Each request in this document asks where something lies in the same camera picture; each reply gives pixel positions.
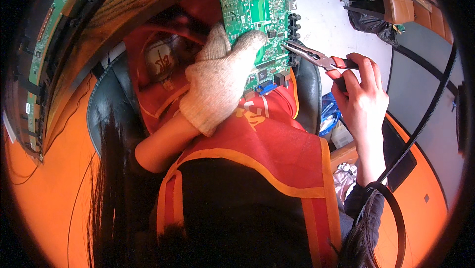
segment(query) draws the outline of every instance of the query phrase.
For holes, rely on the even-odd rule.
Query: woman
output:
[[[377,266],[373,249],[382,195],[371,196],[354,227],[353,220],[364,203],[364,187],[385,169],[381,127],[389,98],[379,68],[352,53],[348,58],[359,65],[361,83],[347,70],[348,96],[332,87],[359,155],[357,185],[343,208],[333,188],[327,143],[294,120],[294,79],[288,89],[240,100],[266,42],[264,33],[253,30],[231,50],[222,25],[215,25],[185,71],[189,91],[170,96],[155,124],[146,120],[151,135],[128,157],[113,119],[105,127],[91,208],[91,265]],[[133,70],[131,77],[139,80]],[[144,112],[145,103],[141,107],[142,114],[153,116]],[[149,182],[163,179],[148,232],[131,227],[130,193],[141,185],[123,185],[136,174],[149,176]]]

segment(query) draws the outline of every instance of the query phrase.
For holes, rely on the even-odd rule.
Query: white floor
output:
[[[383,87],[386,89],[391,67],[391,46],[376,34],[356,31],[350,24],[347,10],[340,0],[297,0],[297,10],[302,16],[298,22],[300,41],[327,56],[345,57],[358,52],[370,57],[381,70]],[[333,81],[320,68],[322,94],[330,92]]]

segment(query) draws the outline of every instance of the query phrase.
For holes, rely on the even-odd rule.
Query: black leather chair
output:
[[[302,59],[293,68],[297,80],[299,114],[296,120],[307,132],[317,134],[320,129],[322,92],[318,68]],[[116,122],[125,132],[126,142],[132,145],[145,139],[144,127],[137,98],[132,89],[127,64],[127,52],[123,52],[104,70],[92,90],[86,113],[87,128],[95,150],[101,155],[101,127],[109,121],[111,110]]]
[[[145,139],[148,133],[130,81],[126,51],[116,57],[98,78],[87,105],[87,129],[99,156],[101,128],[109,122],[111,111],[116,122],[122,125],[128,148],[137,140]]]

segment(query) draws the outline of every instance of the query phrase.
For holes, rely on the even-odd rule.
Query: orange trim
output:
[[[175,223],[183,225],[183,179],[180,170],[176,171],[175,188],[173,188],[173,219]]]
[[[148,110],[145,109],[145,107],[139,102],[140,108],[149,116],[154,117],[154,118],[159,118],[162,112],[167,108],[168,105],[170,105],[176,98],[180,97],[182,94],[184,94],[186,91],[190,89],[190,85],[187,84],[186,86],[182,87],[178,91],[176,91],[173,95],[171,95],[160,108],[155,112],[155,114],[151,114]]]
[[[157,238],[158,235],[163,234],[165,231],[165,194],[166,194],[166,185],[168,180],[163,180],[158,191],[158,202],[157,202]]]
[[[304,211],[305,226],[307,229],[308,247],[310,248],[310,257],[312,258],[313,268],[321,268],[320,253],[318,250],[318,235],[315,223],[315,213],[313,211],[312,199],[300,199]]]
[[[297,95],[297,79],[295,78],[292,67],[290,67],[290,79],[292,80],[292,83],[294,84],[294,99],[295,99],[295,105],[297,105],[297,110],[295,111],[295,115],[294,115],[294,119],[295,119],[298,115],[298,110],[300,108],[300,105],[298,102],[298,95]]]
[[[328,215],[328,227],[330,229],[330,241],[337,250],[341,248],[340,214],[338,213],[338,203],[336,200],[335,185],[330,168],[330,149],[325,139],[320,138],[322,147],[322,174],[324,179],[325,201]],[[333,253],[333,265],[336,266],[337,255]]]
[[[290,187],[281,181],[277,180],[264,165],[260,164],[258,161],[254,160],[253,158],[245,155],[241,152],[237,152],[232,149],[227,148],[212,148],[212,149],[204,149],[199,150],[196,152],[192,152],[188,156],[186,156],[182,161],[179,163],[175,163],[172,165],[170,170],[175,170],[181,164],[186,161],[195,160],[195,159],[203,159],[203,158],[225,158],[231,161],[235,161],[236,163],[245,165],[247,167],[251,167],[259,172],[271,185],[273,185],[279,192],[291,197],[297,198],[324,198],[325,191],[323,187],[315,187],[315,188],[305,188],[305,189],[298,189],[294,187]],[[330,159],[328,159],[328,170],[330,169]]]

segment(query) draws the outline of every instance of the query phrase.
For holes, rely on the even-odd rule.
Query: gloved hand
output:
[[[211,29],[196,63],[185,70],[190,90],[180,101],[181,113],[205,136],[211,136],[238,106],[256,54],[266,41],[264,32],[249,31],[231,51],[223,25]]]

